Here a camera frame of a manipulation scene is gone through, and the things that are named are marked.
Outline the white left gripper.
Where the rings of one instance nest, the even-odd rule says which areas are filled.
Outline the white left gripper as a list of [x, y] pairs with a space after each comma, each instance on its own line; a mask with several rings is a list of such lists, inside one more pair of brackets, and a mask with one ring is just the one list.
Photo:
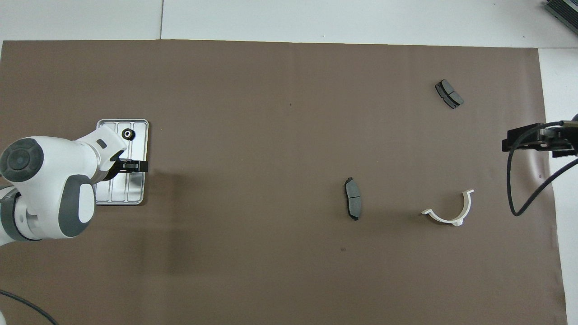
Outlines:
[[[127, 173], [128, 160], [119, 159], [127, 150], [128, 144], [121, 135], [110, 127], [99, 127], [87, 135], [87, 144], [93, 147], [98, 158], [97, 171], [107, 171], [107, 179], [111, 180], [119, 173]], [[134, 161], [134, 172], [148, 172], [148, 161]]]

